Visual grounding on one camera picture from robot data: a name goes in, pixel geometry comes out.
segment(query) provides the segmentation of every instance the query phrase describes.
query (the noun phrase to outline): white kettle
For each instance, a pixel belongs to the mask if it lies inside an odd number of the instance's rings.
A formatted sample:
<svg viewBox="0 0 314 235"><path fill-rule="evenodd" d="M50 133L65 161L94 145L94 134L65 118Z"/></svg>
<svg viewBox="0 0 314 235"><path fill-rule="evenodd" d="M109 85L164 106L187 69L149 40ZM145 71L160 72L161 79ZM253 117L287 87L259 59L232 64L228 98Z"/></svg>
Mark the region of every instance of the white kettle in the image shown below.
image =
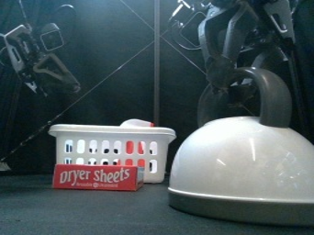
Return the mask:
<svg viewBox="0 0 314 235"><path fill-rule="evenodd" d="M314 225L314 146L288 128L288 88L263 69L236 69L239 77L259 87L260 117L209 121L187 137L172 161L169 206L208 218Z"/></svg>

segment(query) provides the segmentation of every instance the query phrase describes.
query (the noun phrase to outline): black floor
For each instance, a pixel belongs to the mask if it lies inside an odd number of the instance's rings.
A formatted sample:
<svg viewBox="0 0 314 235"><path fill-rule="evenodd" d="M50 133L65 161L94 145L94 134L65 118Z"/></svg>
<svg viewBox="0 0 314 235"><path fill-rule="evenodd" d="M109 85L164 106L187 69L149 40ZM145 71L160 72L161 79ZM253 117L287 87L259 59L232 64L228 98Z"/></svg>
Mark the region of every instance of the black floor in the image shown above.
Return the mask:
<svg viewBox="0 0 314 235"><path fill-rule="evenodd" d="M137 192L56 190L50 175L0 176L0 234L314 234L179 212L167 186L165 178Z"/></svg>

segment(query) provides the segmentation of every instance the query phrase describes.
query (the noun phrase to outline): kettle base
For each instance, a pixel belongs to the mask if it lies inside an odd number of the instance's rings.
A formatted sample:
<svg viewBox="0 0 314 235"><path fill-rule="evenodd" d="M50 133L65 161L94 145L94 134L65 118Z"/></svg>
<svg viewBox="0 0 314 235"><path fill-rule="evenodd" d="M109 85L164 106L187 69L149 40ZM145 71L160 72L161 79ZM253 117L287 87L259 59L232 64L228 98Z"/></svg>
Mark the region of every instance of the kettle base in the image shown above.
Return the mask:
<svg viewBox="0 0 314 235"><path fill-rule="evenodd" d="M181 196L169 191L169 206L207 218L256 224L314 226L314 203L208 199Z"/></svg>

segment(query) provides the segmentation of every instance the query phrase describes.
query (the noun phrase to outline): kettle handle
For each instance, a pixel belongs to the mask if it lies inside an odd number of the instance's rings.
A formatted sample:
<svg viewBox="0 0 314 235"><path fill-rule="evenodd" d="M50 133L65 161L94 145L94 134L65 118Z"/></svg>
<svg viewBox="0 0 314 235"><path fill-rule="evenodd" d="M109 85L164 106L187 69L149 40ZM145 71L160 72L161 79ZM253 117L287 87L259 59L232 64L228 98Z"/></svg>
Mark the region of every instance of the kettle handle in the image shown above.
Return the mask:
<svg viewBox="0 0 314 235"><path fill-rule="evenodd" d="M252 67L233 70L231 83L240 78L251 78L260 92L260 124L287 128L291 121L291 94L282 79L270 71Z"/></svg>

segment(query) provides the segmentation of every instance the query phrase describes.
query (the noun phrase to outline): red box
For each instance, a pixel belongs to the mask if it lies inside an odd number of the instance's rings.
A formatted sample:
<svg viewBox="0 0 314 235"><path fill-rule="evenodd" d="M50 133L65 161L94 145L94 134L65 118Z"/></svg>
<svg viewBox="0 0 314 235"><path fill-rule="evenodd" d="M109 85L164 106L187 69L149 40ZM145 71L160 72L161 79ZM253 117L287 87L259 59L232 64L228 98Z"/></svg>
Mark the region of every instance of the red box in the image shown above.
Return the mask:
<svg viewBox="0 0 314 235"><path fill-rule="evenodd" d="M143 168L131 165L56 164L52 188L136 191Z"/></svg>

